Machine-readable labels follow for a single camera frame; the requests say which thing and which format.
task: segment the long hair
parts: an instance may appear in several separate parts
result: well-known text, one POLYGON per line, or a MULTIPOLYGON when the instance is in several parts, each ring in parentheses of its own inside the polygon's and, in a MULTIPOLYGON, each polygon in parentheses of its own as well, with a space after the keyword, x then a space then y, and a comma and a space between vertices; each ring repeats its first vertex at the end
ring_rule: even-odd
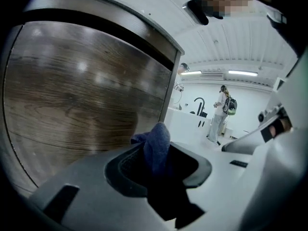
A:
POLYGON ((227 96, 227 98, 230 98, 230 93, 229 93, 229 91, 228 91, 228 89, 227 89, 227 87, 226 86, 221 86, 221 91, 223 92, 223 93, 225 93, 226 94, 226 96, 227 96))

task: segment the black faucet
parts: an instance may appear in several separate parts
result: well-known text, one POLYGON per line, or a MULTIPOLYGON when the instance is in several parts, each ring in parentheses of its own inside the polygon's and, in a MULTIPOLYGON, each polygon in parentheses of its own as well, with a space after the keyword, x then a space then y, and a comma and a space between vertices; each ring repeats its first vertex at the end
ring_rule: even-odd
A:
POLYGON ((202 103, 199 104, 199 109, 198 109, 198 112, 197 112, 197 116, 199 115, 200 109, 201 109, 201 112, 203 111, 203 109, 204 109, 204 104, 205 104, 205 101, 204 101, 203 98, 196 98, 196 99, 194 100, 194 102, 196 102, 196 100, 198 100, 198 99, 202 99, 203 105, 202 105, 202 109, 201 109, 201 104, 202 104, 202 103))

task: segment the ceiling light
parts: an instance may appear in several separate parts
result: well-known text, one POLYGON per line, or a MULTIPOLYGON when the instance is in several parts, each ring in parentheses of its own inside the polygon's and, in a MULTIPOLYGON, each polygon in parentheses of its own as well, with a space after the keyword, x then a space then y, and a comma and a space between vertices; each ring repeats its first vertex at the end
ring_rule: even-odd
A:
POLYGON ((184 72, 181 75, 199 75, 202 74, 201 71, 193 71, 193 72, 184 72))
POLYGON ((256 72, 246 72, 246 71, 238 71, 238 70, 229 70, 229 74, 258 76, 258 73, 256 72))

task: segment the woman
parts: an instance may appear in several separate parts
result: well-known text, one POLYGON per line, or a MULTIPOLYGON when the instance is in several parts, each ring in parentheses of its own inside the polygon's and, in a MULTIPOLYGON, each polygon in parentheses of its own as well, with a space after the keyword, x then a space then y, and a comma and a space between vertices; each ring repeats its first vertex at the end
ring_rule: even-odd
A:
POLYGON ((215 111, 215 115, 212 121, 210 133, 208 136, 208 139, 214 143, 217 143, 218 131, 220 131, 223 122, 228 116, 226 113, 223 112, 222 108, 226 103, 226 99, 229 97, 230 97, 230 94, 227 88, 224 85, 221 86, 220 91, 219 91, 218 101, 214 104, 216 111, 215 111))

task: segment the white wall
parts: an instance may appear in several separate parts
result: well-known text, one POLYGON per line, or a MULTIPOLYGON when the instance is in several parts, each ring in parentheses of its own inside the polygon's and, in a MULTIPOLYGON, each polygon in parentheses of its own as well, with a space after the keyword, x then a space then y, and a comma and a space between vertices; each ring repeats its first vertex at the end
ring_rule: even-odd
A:
MULTIPOLYGON (((182 111, 188 113, 195 111, 197 114, 201 100, 199 99, 194 102, 194 99, 202 97, 205 100, 204 112, 207 113, 207 118, 211 119, 215 112, 213 105, 217 102, 220 86, 213 84, 184 84, 184 91, 179 102, 182 111)), ((230 95, 236 99, 238 107, 236 115, 227 118, 229 119, 227 127, 234 130, 234 135, 237 135, 236 137, 241 137, 245 134, 244 130, 251 132, 259 126, 257 116, 260 111, 265 110, 270 99, 270 93, 238 87, 228 87, 228 90, 230 95)), ((175 103, 179 99, 180 92, 173 95, 175 103)))

